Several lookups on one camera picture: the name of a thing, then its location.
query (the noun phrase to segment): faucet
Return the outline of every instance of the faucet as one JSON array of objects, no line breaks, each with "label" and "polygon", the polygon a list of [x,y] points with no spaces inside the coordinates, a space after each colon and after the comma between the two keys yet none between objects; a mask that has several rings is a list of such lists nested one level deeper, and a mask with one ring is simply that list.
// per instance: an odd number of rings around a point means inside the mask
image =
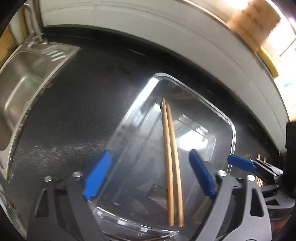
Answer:
[{"label": "faucet", "polygon": [[37,31],[36,29],[34,29],[33,16],[35,16],[35,13],[33,8],[27,3],[24,3],[22,7],[29,10],[30,22],[29,23],[27,22],[27,25],[31,29],[31,32],[29,33],[28,37],[24,40],[23,44],[26,44],[28,48],[31,48],[33,45],[37,45],[37,44],[48,44],[47,39],[42,36],[43,33],[41,33],[39,26]]}]

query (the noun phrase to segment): blue gripper pad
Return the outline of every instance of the blue gripper pad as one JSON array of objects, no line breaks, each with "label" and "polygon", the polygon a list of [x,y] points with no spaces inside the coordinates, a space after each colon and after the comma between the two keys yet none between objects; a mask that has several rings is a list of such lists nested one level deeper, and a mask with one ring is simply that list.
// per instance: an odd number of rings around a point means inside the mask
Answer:
[{"label": "blue gripper pad", "polygon": [[189,152],[189,163],[196,175],[200,186],[206,196],[215,197],[216,191],[214,189],[214,180],[208,172],[205,165],[202,163],[201,157],[199,156],[196,149]]},{"label": "blue gripper pad", "polygon": [[252,161],[243,159],[239,156],[229,155],[227,157],[227,161],[229,164],[238,167],[239,169],[245,170],[247,172],[253,172],[256,170],[256,166]]},{"label": "blue gripper pad", "polygon": [[109,151],[105,151],[95,165],[89,176],[84,181],[83,196],[86,200],[90,200],[95,196],[101,186],[101,183],[110,167],[111,155]]}]

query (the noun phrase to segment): stainless steel sink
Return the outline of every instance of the stainless steel sink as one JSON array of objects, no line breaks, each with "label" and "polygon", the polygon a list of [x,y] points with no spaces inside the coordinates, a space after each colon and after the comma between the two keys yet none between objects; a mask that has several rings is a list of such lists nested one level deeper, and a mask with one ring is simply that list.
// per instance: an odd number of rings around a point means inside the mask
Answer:
[{"label": "stainless steel sink", "polygon": [[25,115],[38,93],[79,47],[59,43],[19,46],[0,69],[0,171],[5,179]]}]

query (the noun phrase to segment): white panel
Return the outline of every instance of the white panel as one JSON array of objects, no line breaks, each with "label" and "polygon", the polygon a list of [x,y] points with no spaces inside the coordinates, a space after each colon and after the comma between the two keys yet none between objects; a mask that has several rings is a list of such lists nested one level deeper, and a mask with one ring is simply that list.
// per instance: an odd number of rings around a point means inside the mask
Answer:
[{"label": "white panel", "polygon": [[40,2],[45,25],[114,29],[186,57],[230,88],[261,121],[278,149],[285,149],[288,117],[272,79],[240,39],[200,9],[172,0]]}]

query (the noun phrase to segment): silver bolt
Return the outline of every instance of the silver bolt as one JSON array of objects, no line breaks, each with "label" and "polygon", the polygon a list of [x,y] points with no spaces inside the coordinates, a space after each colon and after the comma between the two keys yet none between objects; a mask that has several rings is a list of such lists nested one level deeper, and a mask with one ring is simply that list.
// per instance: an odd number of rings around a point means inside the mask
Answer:
[{"label": "silver bolt", "polygon": [[223,171],[223,170],[218,170],[217,173],[221,177],[225,177],[227,175],[227,173],[225,171]]},{"label": "silver bolt", "polygon": [[253,175],[247,175],[247,179],[250,181],[255,181],[255,177]]},{"label": "silver bolt", "polygon": [[72,177],[74,177],[74,178],[82,177],[82,172],[74,172],[72,174]]},{"label": "silver bolt", "polygon": [[47,183],[47,182],[50,182],[52,181],[52,177],[51,176],[47,176],[44,178],[44,181]]}]

